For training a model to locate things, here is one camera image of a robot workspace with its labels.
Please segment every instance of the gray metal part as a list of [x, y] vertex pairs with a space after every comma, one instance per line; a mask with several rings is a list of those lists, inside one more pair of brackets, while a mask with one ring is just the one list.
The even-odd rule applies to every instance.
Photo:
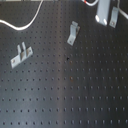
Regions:
[[111, 27], [113, 27], [113, 28], [115, 28], [116, 27], [116, 24], [117, 24], [118, 12], [119, 12], [118, 8], [113, 7], [112, 14], [111, 14], [111, 20], [110, 20], [110, 23], [109, 23], [109, 25]]
[[31, 47], [29, 47], [27, 50], [25, 50], [25, 47], [23, 48], [24, 48], [24, 51], [22, 53], [18, 54], [16, 57], [11, 59], [12, 68], [15, 68], [16, 66], [21, 64], [23, 61], [25, 61], [27, 58], [29, 58], [31, 55], [33, 55], [33, 51]]
[[80, 30], [80, 27], [78, 26], [78, 23], [73, 21], [72, 24], [70, 25], [70, 36], [67, 41], [68, 44], [73, 46], [79, 30]]
[[109, 7], [110, 0], [99, 0], [96, 15], [99, 17], [99, 23], [104, 26], [106, 26], [104, 19], [108, 21]]

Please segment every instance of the wire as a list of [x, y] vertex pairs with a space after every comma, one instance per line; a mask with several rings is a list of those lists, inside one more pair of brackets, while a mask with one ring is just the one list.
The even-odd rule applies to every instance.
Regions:
[[34, 16], [33, 19], [31, 20], [31, 22], [29, 22], [27, 25], [25, 25], [25, 26], [23, 26], [23, 27], [16, 27], [16, 26], [14, 26], [14, 25], [12, 25], [12, 24], [10, 24], [10, 23], [4, 21], [4, 20], [0, 20], [0, 23], [5, 24], [5, 25], [7, 25], [7, 26], [9, 26], [9, 27], [11, 27], [11, 28], [17, 30], [17, 31], [25, 30], [26, 28], [30, 27], [30, 25], [31, 25], [31, 24], [34, 22], [34, 20], [36, 19], [37, 15], [38, 15], [38, 13], [39, 13], [39, 11], [40, 11], [40, 7], [41, 7], [43, 1], [44, 1], [44, 0], [41, 0], [41, 2], [40, 2], [40, 4], [39, 4], [39, 7], [38, 7], [38, 9], [37, 9], [37, 12], [36, 12], [35, 16]]
[[126, 14], [123, 10], [120, 9], [120, 0], [118, 0], [117, 8], [119, 9], [119, 12], [128, 19], [128, 14]]
[[87, 4], [88, 6], [94, 6], [98, 3], [99, 0], [95, 0], [93, 3], [89, 3], [86, 0], [82, 0], [85, 4]]

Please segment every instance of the black metal table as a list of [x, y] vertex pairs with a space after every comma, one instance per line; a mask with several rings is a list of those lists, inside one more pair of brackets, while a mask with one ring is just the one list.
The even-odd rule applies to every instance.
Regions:
[[[126, 12], [127, 4], [121, 1]], [[38, 5], [3, 2], [0, 19], [23, 26]], [[96, 9], [81, 1], [44, 2], [28, 29], [0, 24], [0, 128], [128, 127], [128, 21], [119, 15], [116, 29], [104, 27]], [[72, 21], [81, 29], [70, 46]], [[22, 42], [34, 54], [12, 70]]]

